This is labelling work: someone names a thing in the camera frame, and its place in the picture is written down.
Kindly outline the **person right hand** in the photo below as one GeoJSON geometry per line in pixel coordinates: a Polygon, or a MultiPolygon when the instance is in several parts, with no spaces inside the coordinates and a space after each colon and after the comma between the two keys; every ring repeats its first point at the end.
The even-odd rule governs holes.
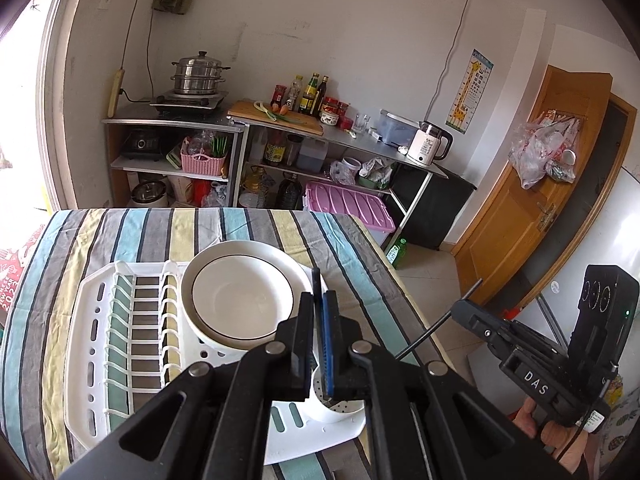
{"type": "Polygon", "coordinates": [[[526,396],[522,406],[516,413],[513,423],[520,428],[527,437],[540,437],[545,446],[553,448],[553,457],[558,458],[563,450],[565,454],[560,458],[560,464],[567,469],[575,479],[588,479],[589,470],[585,459],[585,449],[589,434],[582,430],[572,445],[568,445],[576,434],[577,427],[565,428],[553,420],[547,422],[544,428],[538,429],[533,418],[537,403],[530,396],[526,396]]]}

